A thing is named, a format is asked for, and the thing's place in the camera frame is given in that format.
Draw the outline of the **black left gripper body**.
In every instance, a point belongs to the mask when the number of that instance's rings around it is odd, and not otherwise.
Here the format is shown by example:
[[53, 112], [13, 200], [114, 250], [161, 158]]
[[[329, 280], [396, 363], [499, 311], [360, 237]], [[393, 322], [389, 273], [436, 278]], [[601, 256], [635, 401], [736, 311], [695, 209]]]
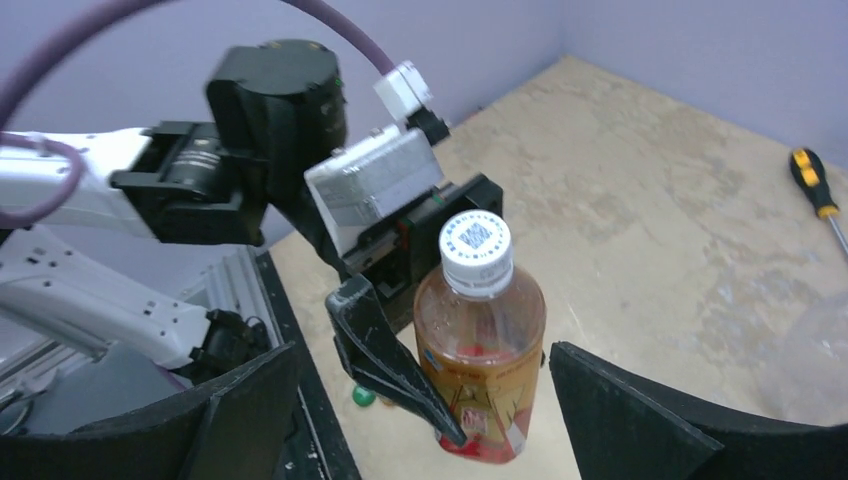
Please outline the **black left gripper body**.
[[503, 189], [483, 174], [462, 185], [432, 187], [399, 212], [354, 236], [354, 247], [336, 252], [317, 205], [302, 189], [291, 224], [311, 244], [319, 258], [331, 266], [341, 282], [364, 275], [376, 288], [377, 297], [394, 332], [412, 321], [415, 290], [440, 263], [438, 237], [454, 215], [483, 209], [503, 213]]

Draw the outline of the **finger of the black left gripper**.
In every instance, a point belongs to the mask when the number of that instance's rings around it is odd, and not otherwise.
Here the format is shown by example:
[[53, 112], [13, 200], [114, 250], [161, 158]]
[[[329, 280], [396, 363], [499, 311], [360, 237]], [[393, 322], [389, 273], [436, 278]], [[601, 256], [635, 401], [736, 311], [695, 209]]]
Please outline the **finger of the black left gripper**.
[[341, 365], [357, 384], [426, 420], [443, 437], [468, 437], [421, 366], [392, 332], [372, 283], [357, 274], [324, 301]]

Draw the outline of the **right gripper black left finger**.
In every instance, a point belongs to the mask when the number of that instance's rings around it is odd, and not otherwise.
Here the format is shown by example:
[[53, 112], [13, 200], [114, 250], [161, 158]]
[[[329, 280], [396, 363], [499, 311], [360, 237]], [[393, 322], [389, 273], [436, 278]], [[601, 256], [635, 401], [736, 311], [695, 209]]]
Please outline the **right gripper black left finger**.
[[271, 479], [296, 402], [292, 343], [64, 435], [4, 436], [4, 479]]

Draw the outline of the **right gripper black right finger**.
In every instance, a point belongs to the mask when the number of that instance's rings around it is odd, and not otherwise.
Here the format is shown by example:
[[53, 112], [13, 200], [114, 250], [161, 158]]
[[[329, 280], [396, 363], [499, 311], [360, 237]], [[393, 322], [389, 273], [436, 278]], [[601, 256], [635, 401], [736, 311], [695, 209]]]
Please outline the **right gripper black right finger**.
[[549, 368], [584, 479], [844, 479], [847, 427], [724, 407], [570, 342]]

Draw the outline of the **white bottle cap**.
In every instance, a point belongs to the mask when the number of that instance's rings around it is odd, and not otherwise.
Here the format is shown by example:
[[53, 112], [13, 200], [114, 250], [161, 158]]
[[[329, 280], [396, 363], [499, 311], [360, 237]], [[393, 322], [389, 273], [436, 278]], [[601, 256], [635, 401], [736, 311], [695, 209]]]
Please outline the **white bottle cap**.
[[473, 209], [452, 216], [441, 228], [438, 247], [443, 277], [460, 295], [493, 298], [512, 281], [511, 231], [493, 212]]

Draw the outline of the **tea bottle with yellow-red label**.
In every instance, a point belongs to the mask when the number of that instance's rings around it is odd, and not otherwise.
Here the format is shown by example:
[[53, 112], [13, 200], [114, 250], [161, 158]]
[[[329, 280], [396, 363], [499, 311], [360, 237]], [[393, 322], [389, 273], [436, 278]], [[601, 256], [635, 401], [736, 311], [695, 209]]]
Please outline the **tea bottle with yellow-red label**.
[[447, 452], [505, 464], [526, 446], [547, 305], [535, 278], [514, 262], [510, 285], [493, 298], [458, 294], [442, 263], [419, 284], [413, 322], [420, 365], [468, 440], [438, 435]]

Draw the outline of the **clear plastic bottle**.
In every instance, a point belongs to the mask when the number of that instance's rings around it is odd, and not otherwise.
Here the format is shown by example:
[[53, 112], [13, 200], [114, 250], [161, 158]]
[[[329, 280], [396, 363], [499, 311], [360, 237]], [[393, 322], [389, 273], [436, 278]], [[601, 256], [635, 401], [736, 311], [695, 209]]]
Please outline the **clear plastic bottle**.
[[847, 422], [847, 293], [810, 306], [767, 357], [759, 375], [765, 410], [814, 426]]

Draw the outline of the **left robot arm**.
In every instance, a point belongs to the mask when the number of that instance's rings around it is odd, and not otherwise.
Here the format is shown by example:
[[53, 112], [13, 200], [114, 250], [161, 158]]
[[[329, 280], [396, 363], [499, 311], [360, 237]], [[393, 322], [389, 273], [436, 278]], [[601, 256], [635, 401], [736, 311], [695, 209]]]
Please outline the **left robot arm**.
[[206, 86], [209, 122], [4, 134], [6, 212], [64, 180], [78, 187], [43, 220], [2, 224], [2, 316], [90, 356], [123, 342], [196, 383], [215, 378], [268, 349], [262, 326], [140, 285], [77, 253], [48, 225], [259, 247], [272, 208], [339, 275], [325, 305], [348, 375], [465, 443], [395, 335], [439, 262], [443, 225], [469, 209], [499, 212], [502, 192], [481, 175], [444, 182], [434, 149], [450, 131], [412, 64], [393, 68], [376, 91], [393, 123], [348, 145], [336, 55], [316, 42], [278, 40], [225, 54]]

